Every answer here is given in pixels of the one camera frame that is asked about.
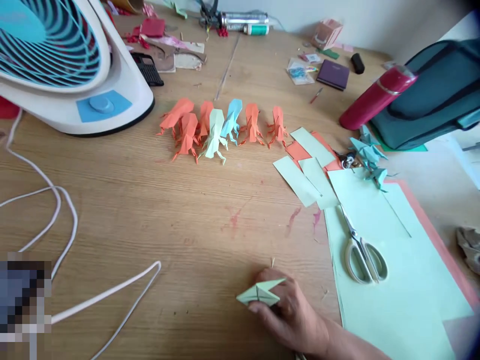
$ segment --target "spray can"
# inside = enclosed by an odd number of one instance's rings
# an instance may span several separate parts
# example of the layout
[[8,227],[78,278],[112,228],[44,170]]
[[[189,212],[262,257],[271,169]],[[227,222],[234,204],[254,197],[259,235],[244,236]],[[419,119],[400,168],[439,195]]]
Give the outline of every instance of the spray can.
[[220,13],[220,27],[229,31],[244,31],[244,25],[268,24],[269,15],[266,12],[226,12]]

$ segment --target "blue fan button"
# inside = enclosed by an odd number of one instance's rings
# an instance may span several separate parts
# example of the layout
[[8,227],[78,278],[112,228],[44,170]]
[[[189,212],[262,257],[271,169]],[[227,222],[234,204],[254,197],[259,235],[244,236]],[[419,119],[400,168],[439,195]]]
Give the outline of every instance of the blue fan button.
[[115,109],[114,104],[104,95],[91,97],[88,99],[88,104],[92,109],[102,114],[111,113]]

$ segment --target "notebook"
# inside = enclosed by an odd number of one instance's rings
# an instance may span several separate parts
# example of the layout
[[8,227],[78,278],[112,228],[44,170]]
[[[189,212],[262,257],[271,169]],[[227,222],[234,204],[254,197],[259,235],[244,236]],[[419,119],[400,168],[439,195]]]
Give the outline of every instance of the notebook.
[[345,90],[350,69],[330,60],[324,60],[316,80],[339,90]]

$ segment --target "bottle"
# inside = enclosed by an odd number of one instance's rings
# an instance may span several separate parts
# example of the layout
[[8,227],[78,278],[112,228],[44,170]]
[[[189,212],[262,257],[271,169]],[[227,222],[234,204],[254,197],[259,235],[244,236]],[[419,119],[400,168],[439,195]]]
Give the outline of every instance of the bottle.
[[349,130],[360,129],[415,83],[417,78],[404,65],[390,68],[340,116],[340,125]]

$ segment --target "bag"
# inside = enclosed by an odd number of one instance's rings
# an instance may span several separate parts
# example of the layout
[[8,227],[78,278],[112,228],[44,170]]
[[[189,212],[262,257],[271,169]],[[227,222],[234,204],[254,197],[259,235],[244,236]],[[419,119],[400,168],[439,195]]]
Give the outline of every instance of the bag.
[[436,42],[405,65],[417,81],[371,120],[390,148],[413,149],[480,122],[480,38]]
[[320,50],[332,48],[343,27],[341,23],[333,19],[320,22],[316,27],[315,35],[311,38],[312,45]]

